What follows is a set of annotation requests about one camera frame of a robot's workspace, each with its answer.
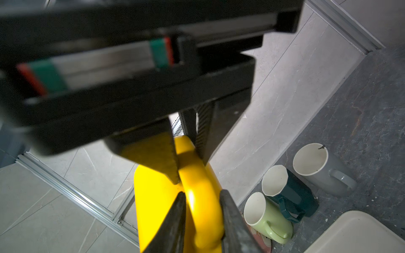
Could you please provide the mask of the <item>light green mug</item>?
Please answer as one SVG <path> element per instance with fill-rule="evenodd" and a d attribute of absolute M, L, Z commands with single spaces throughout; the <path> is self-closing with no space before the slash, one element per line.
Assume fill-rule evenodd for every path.
<path fill-rule="evenodd" d="M 255 192 L 247 199 L 244 219 L 260 234 L 280 244 L 284 245 L 292 238 L 292 223 L 282 215 L 278 206 L 267 200 L 261 192 Z"/>

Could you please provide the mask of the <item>dark green mug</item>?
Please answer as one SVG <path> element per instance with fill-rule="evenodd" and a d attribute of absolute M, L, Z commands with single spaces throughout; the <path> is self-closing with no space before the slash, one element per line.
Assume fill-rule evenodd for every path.
<path fill-rule="evenodd" d="M 319 207 L 311 189 L 283 165 L 270 167 L 261 186 L 263 194 L 278 204 L 284 218 L 293 223 L 311 217 Z"/>

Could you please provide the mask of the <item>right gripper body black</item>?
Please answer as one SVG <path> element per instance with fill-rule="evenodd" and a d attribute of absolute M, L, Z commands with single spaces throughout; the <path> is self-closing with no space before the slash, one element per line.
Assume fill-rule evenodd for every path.
<path fill-rule="evenodd" d="M 251 90 L 303 1 L 2 1 L 1 118 L 54 155 Z"/>

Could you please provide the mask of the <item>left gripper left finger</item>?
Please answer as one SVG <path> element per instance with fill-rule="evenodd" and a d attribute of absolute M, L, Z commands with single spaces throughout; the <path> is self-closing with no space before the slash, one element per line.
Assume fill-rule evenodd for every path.
<path fill-rule="evenodd" d="M 186 231 L 186 195 L 180 192 L 144 253 L 182 253 Z"/>

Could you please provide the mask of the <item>pink cartoon mug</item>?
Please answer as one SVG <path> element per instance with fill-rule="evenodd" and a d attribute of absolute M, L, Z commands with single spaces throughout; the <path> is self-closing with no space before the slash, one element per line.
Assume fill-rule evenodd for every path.
<path fill-rule="evenodd" d="M 253 227 L 249 226 L 250 232 L 252 233 L 254 239 L 257 241 L 264 253 L 272 252 L 272 240 L 260 234 Z"/>

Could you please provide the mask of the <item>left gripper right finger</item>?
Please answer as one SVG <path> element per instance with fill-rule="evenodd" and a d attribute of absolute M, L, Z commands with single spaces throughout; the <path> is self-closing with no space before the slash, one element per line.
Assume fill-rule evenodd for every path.
<path fill-rule="evenodd" d="M 228 190 L 221 190 L 219 201 L 223 212 L 224 235 L 221 240 L 223 253 L 262 253 L 244 218 Z"/>

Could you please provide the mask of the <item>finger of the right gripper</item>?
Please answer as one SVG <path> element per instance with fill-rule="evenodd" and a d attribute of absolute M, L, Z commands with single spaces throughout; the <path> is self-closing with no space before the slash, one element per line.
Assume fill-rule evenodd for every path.
<path fill-rule="evenodd" d="M 180 183 L 179 160 L 168 117 L 115 133 L 104 142 L 114 154 L 165 175 L 173 184 Z"/>
<path fill-rule="evenodd" d="M 251 102 L 247 88 L 179 112 L 184 135 L 194 144 L 204 164 L 220 147 Z"/>

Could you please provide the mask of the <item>grey mug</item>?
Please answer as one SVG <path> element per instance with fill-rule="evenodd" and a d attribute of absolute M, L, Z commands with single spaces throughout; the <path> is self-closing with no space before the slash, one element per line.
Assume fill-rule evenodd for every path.
<path fill-rule="evenodd" d="M 346 197 L 358 186 L 352 171 L 320 143 L 303 146 L 294 156 L 293 169 L 330 195 Z"/>

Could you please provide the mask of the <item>yellow mug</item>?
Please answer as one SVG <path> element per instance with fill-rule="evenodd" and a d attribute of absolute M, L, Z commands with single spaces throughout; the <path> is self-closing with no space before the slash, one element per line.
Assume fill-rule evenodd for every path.
<path fill-rule="evenodd" d="M 175 138 L 180 183 L 139 166 L 134 175 L 142 253 L 221 253 L 224 237 L 221 186 L 187 136 Z"/>

